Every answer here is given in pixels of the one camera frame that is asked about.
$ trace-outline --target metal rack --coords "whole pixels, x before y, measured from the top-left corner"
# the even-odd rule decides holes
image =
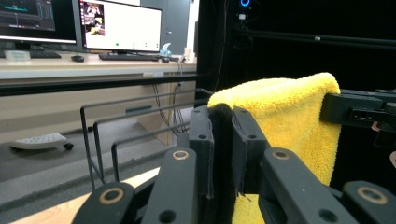
[[[105,178],[105,172],[104,172],[104,165],[103,165],[103,158],[102,158],[102,146],[100,143],[100,132],[99,132],[99,127],[101,125],[104,125],[106,123],[110,122],[115,122],[118,120],[123,120],[123,119],[132,119],[138,116],[143,116],[143,115],[154,115],[154,114],[159,114],[162,113],[163,111],[169,111],[175,108],[181,108],[181,107],[187,107],[187,106],[195,106],[195,105],[205,105],[207,103],[208,98],[204,99],[198,99],[198,100],[193,100],[193,101],[188,101],[188,102],[183,102],[183,103],[178,103],[178,104],[170,104],[170,105],[162,105],[158,106],[156,108],[147,108],[143,110],[138,110],[135,111],[131,114],[124,114],[121,116],[114,116],[114,117],[107,117],[105,119],[98,119],[95,120],[93,125],[89,127],[88,125],[88,117],[87,117],[87,110],[89,109],[94,109],[94,110],[100,110],[100,107],[103,106],[117,106],[121,104],[132,104],[136,103],[139,101],[145,101],[145,100],[153,100],[161,97],[175,97],[184,95],[184,94],[197,94],[197,93],[203,93],[205,95],[211,95],[211,91],[207,91],[204,89],[194,89],[194,90],[186,90],[186,91],[173,91],[173,92],[167,92],[167,93],[154,93],[154,94],[149,94],[149,95],[144,95],[140,97],[135,97],[131,99],[124,99],[124,100],[119,100],[119,101],[112,101],[112,102],[103,102],[100,104],[93,104],[93,105],[84,105],[80,109],[80,116],[81,116],[81,124],[82,124],[82,131],[83,131],[83,136],[84,136],[84,144],[85,144],[85,149],[86,149],[86,155],[87,155],[87,163],[88,163],[88,168],[89,168],[89,173],[90,173],[90,178],[91,178],[91,184],[92,184],[92,189],[95,189],[95,183],[94,183],[94,178],[95,174],[99,177],[100,181],[102,184],[106,183],[106,178]],[[175,128],[178,128],[182,125],[188,125],[188,122],[186,123],[181,123],[176,126],[170,126],[167,124],[168,127],[164,130],[157,130],[156,132],[153,132],[151,135],[156,134],[156,133],[161,133],[165,131],[172,131]],[[92,159],[91,155],[91,147],[90,147],[90,141],[89,141],[89,132],[93,132],[93,137],[94,137],[94,143],[95,143],[95,151],[97,155],[97,161],[94,161]],[[120,141],[116,141],[113,144],[113,147],[111,149],[112,151],[112,157],[113,157],[113,168],[115,170],[115,178],[119,178],[118,176],[118,164],[117,164],[117,146],[121,144],[122,142],[128,142],[128,141],[133,141],[134,137],[131,136],[129,139],[123,139]]]

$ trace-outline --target cable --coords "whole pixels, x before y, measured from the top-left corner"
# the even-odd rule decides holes
[[[222,68],[222,61],[224,57],[224,49],[225,49],[225,41],[226,41],[226,35],[227,35],[227,1],[224,1],[224,25],[223,25],[223,45],[221,49],[221,55],[220,55],[220,64],[219,64],[219,72],[218,72],[218,80],[216,81],[216,85],[213,91],[216,91],[216,88],[219,85],[219,80],[220,80],[220,74],[221,74],[221,68]]]
[[[183,76],[183,64],[180,61],[177,61],[178,72],[181,76]]]
[[[152,88],[153,88],[154,93],[155,93],[155,101],[156,101],[157,106],[159,107],[159,110],[160,110],[160,116],[161,116],[163,122],[164,122],[168,127],[170,127],[169,119],[165,116],[165,114],[164,114],[163,111],[161,110],[161,102],[160,102],[160,97],[159,97],[159,92],[158,92],[157,85],[155,85],[155,84],[152,85]],[[177,86],[175,86],[175,88],[174,88],[174,94],[173,94],[173,99],[172,99],[171,105],[175,105],[176,91],[177,91]],[[181,117],[181,112],[180,112],[179,110],[176,110],[175,107],[173,107],[173,123],[174,123],[174,124],[177,124],[176,114],[177,114],[177,116],[178,116],[178,118],[179,118],[180,121],[183,120],[183,118]],[[176,137],[178,137],[178,135],[179,135],[180,133],[186,133],[187,130],[188,130],[188,129],[185,127],[185,125],[182,125],[182,126],[181,126],[181,130],[179,130],[178,128],[172,129],[172,133],[173,133]]]
[[[242,26],[243,29],[249,30],[248,27],[246,27],[246,25],[244,24],[243,21],[241,21],[241,26]],[[248,49],[248,51],[247,51],[247,56],[245,57],[245,60],[244,60],[244,63],[243,63],[243,65],[244,65],[245,77],[248,77],[247,64],[248,64],[248,56],[250,55],[250,53],[251,53],[251,51],[252,51],[252,49],[253,49],[253,37],[252,37],[252,36],[249,36],[249,37],[247,38],[247,40],[249,41],[249,49]]]
[[[213,0],[211,1],[211,4],[212,4],[213,13],[215,14],[215,17],[217,18],[218,15],[216,13],[215,3],[213,2]]]

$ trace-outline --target white object on floor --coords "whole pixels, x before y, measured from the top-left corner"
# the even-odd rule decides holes
[[[12,147],[21,149],[45,149],[49,147],[62,146],[67,143],[67,139],[59,133],[45,134],[37,137],[23,138],[10,142]]]

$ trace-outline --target floor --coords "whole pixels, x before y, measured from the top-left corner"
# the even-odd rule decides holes
[[[122,120],[101,126],[102,156],[106,182],[114,180],[110,148],[119,138],[147,131],[135,120]],[[84,139],[81,130],[62,133],[74,147],[16,150],[0,145],[0,223],[77,198],[92,191]],[[89,133],[92,158],[96,161],[93,133]],[[154,137],[134,141],[119,148],[120,179],[141,174],[162,163],[165,146]],[[95,185],[101,183],[95,178]]]

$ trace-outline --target circular screw hole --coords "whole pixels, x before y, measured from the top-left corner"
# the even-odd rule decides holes
[[[159,216],[161,223],[171,223],[176,219],[176,213],[171,210],[166,210],[160,213]]]
[[[290,157],[288,153],[283,151],[275,151],[273,152],[273,156],[280,160],[288,160]]]
[[[110,191],[105,195],[105,199],[110,201],[117,198],[120,195],[118,191]]]
[[[385,196],[383,193],[381,193],[377,189],[372,189],[372,188],[368,188],[368,187],[359,187],[358,194],[363,199],[365,199],[366,201],[369,201],[371,203],[385,204],[388,202],[387,196]]]
[[[338,221],[337,216],[333,212],[326,210],[326,209],[320,209],[319,216],[321,218],[323,218],[323,220],[326,222],[337,222]]]
[[[176,151],[172,154],[173,158],[177,161],[186,160],[189,157],[189,153],[183,150]]]
[[[117,203],[123,197],[123,190],[120,188],[112,188],[105,190],[99,197],[101,204],[113,204]]]

